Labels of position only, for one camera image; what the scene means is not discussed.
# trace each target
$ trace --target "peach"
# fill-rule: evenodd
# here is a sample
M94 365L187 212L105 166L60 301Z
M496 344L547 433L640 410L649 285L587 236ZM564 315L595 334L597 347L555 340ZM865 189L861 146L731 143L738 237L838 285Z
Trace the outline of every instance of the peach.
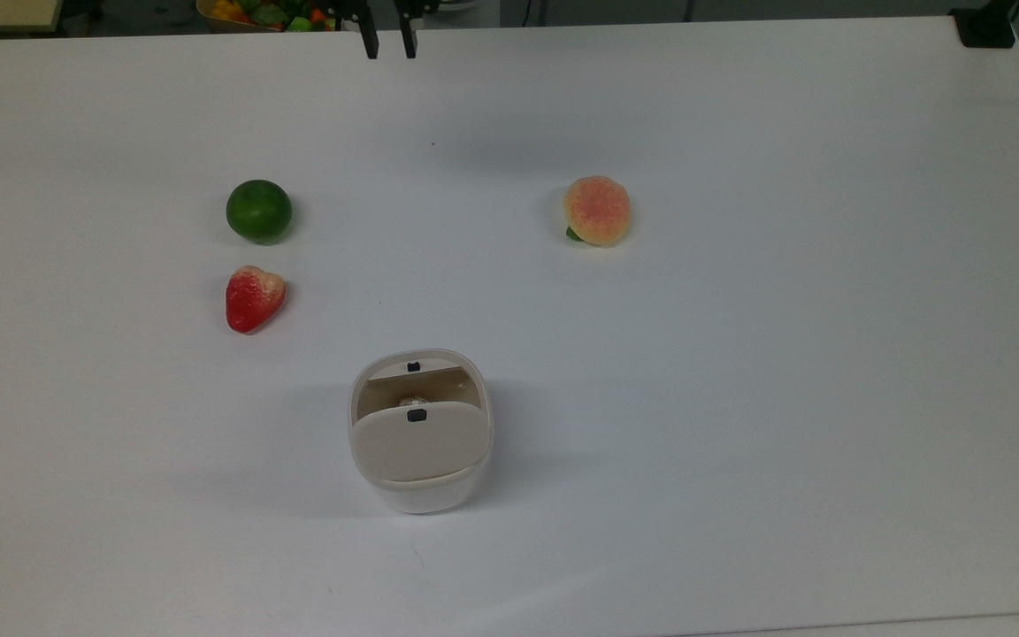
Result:
M566 193L570 237L595 246L610 246L627 232L632 202L627 191L609 177L584 177Z

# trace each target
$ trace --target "bowl of vegetables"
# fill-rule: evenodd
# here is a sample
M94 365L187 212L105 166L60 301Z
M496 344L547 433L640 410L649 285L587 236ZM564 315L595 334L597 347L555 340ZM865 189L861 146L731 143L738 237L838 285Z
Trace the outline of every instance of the bowl of vegetables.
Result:
M312 0L198 0L211 33L335 31L336 20Z

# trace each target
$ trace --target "green vegetable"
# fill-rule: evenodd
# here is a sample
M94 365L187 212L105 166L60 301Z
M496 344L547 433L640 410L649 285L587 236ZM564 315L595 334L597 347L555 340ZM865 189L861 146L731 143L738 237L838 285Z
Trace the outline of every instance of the green vegetable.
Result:
M250 15L251 20L262 25L283 23L286 18L285 11L280 10L279 7L274 7L272 4L262 4L257 9L250 11Z
M312 31L312 23L307 19L307 17L297 16L293 17L293 21L290 25L285 28L285 31Z

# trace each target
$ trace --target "black device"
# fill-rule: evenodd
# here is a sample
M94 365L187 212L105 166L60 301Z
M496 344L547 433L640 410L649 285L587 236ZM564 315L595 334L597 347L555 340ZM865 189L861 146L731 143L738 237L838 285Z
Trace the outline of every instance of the black device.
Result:
M393 2L396 15L399 16L399 32L404 34L404 50L408 59L413 59L419 45L416 30L421 25L424 15L438 11L439 0ZM360 39L364 40L368 59L375 60L379 56L379 34L376 33L376 20L372 19L372 8L368 7L368 0L319 0L316 4L325 15L339 17L339 23L346 21L355 25L355 30L360 32Z
M990 0L980 9L951 9L958 24L958 37L970 49L1012 49L1016 37L1012 34L1009 12L1019 11L1019 0Z

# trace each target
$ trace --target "white container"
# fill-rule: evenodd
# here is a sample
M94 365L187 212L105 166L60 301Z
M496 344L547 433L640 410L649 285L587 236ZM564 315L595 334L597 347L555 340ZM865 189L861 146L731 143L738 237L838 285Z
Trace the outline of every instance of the white container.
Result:
M348 440L360 474L397 511L462 505L493 448L486 383L457 352L385 356L352 386Z

